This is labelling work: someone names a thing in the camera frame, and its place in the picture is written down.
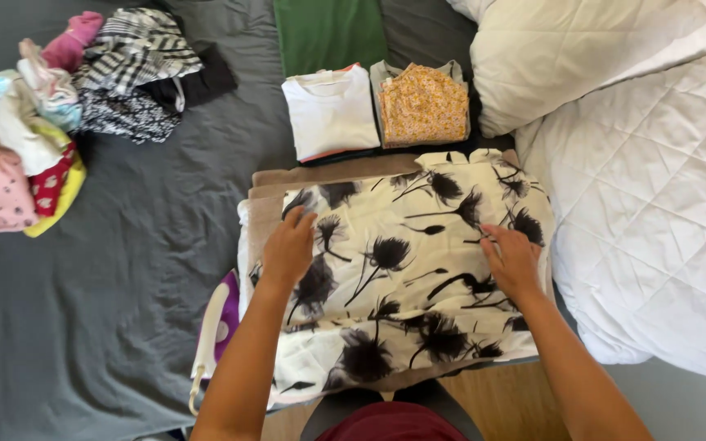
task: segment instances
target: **striped garment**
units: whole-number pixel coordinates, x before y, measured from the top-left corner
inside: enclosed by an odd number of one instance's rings
[[[129,95],[142,84],[203,68],[170,14],[146,8],[117,9],[84,52],[87,89]]]

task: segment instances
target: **red garment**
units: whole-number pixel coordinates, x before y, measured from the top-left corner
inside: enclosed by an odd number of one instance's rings
[[[467,441],[440,415],[413,403],[384,401],[353,412],[317,441]]]
[[[51,217],[56,212],[56,203],[59,201],[61,188],[67,179],[72,167],[75,153],[75,141],[67,145],[58,164],[40,173],[29,177],[31,195],[34,196],[34,208],[40,216]]]

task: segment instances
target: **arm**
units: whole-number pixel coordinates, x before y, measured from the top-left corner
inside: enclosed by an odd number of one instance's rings
[[[652,440],[614,381],[541,292],[537,271],[541,247],[521,232],[492,225],[483,229],[500,246],[498,254],[488,239],[481,242],[492,276],[525,317],[571,438]]]
[[[191,441],[260,441],[282,317],[312,259],[317,214],[298,221],[303,210],[290,210],[266,243],[263,275],[214,370]]]

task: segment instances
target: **white quilted duvet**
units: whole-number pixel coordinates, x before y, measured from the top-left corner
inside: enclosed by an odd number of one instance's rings
[[[554,279],[602,363],[706,375],[706,56],[517,132],[557,221]]]

